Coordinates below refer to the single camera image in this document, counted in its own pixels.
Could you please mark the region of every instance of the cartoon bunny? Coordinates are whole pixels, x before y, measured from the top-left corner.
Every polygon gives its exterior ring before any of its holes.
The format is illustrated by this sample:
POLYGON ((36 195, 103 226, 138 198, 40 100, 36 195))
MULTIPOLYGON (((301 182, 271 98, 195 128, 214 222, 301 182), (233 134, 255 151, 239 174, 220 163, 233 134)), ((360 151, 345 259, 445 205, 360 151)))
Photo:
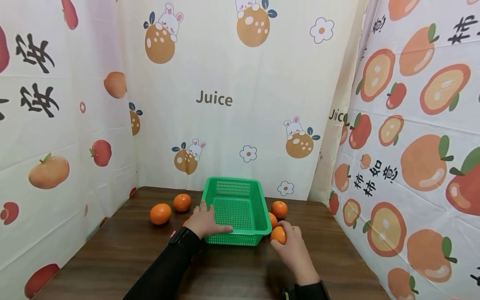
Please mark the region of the cartoon bunny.
POLYGON ((198 144, 198 140, 193 139, 192 144, 187 148, 187 154, 192 154, 193 156, 195 156, 195 161, 199 161, 200 154, 202 154, 202 149, 205 148, 205 146, 207 146, 207 144, 198 144))
POLYGON ((293 122, 290 120, 286 120, 283 122, 283 125, 287 127, 287 140, 291 140, 293 138, 293 135, 296 133, 299 133, 300 135, 304 135, 305 131, 303 131, 300 123, 300 118, 295 116, 293 117, 293 122))
POLYGON ((235 5, 237 6, 237 18, 241 19, 245 15, 244 10, 251 7, 254 11, 259 10, 260 4, 257 3, 259 0, 235 0, 235 5))
POLYGON ((177 34, 179 31, 180 23, 183 21, 183 13, 179 12, 177 15, 173 13, 173 5, 170 3, 165 4, 165 12, 158 19, 158 23, 170 31, 170 39, 172 42, 177 42, 177 34))

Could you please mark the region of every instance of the green plastic basket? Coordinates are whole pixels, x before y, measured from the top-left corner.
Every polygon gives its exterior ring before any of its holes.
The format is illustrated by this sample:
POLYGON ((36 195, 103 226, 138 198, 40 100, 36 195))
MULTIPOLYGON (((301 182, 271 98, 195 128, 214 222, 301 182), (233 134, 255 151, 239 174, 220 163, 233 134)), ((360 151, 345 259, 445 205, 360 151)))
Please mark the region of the green plastic basket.
POLYGON ((209 244, 256 246, 272 232, 267 204, 256 180, 210 177, 202 199, 213 205, 215 221, 233 227, 233 232, 206 238, 209 244))

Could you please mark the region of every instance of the held orange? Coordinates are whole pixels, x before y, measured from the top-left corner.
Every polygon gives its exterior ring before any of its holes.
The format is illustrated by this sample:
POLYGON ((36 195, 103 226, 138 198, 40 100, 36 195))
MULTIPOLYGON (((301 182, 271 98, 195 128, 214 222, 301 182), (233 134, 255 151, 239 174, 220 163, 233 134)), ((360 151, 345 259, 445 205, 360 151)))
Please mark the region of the held orange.
POLYGON ((275 201, 272 205, 272 213, 278 218, 283 219, 287 215, 288 207, 283 201, 275 201))
POLYGON ((155 205, 150 211, 150 221, 155 225, 162 225, 170 220, 172 209, 168 204, 160 203, 155 205))
POLYGON ((278 223, 276 216, 272 213, 268 213, 268 215, 270 216, 270 223, 272 223, 272 229, 274 229, 278 223))
POLYGON ((287 236, 282 226, 277 226, 274 230, 272 230, 270 240, 277 240, 280 244, 285 245, 287 242, 287 236))
POLYGON ((192 204, 192 199, 187 194, 180 194, 175 197, 173 200, 173 207, 180 213, 186 212, 190 209, 190 205, 192 204))

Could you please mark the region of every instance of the wooden table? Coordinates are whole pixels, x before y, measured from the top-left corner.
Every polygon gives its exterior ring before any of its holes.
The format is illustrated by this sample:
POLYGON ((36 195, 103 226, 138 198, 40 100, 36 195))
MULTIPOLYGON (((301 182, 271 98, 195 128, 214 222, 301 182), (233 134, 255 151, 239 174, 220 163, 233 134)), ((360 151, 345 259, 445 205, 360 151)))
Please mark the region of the wooden table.
MULTIPOLYGON (((140 188, 46 284, 34 300, 121 300, 166 247, 171 233, 190 213, 173 213, 155 227, 149 211, 172 205, 179 190, 140 188)), ((201 192, 187 192, 192 208, 201 192)), ((275 199, 266 199, 270 207, 275 199)), ((389 300, 328 209, 316 202, 285 201, 287 221, 299 226, 317 272, 332 300, 389 300)), ((269 238, 258 247, 208 245, 183 278, 178 299, 278 299, 293 284, 269 238)))

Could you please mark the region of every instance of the left hand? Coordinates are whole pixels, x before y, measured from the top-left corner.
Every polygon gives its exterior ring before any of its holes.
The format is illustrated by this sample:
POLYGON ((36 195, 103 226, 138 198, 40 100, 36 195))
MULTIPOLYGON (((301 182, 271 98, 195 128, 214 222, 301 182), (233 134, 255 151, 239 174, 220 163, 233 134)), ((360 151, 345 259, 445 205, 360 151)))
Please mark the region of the left hand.
POLYGON ((207 210, 207 204, 203 199, 200 201, 200 206, 193 210, 193 215, 185 227, 193 231, 201 240, 214 234, 233 231, 232 226, 220 226, 215 223, 213 205, 210 205, 210 209, 207 210))

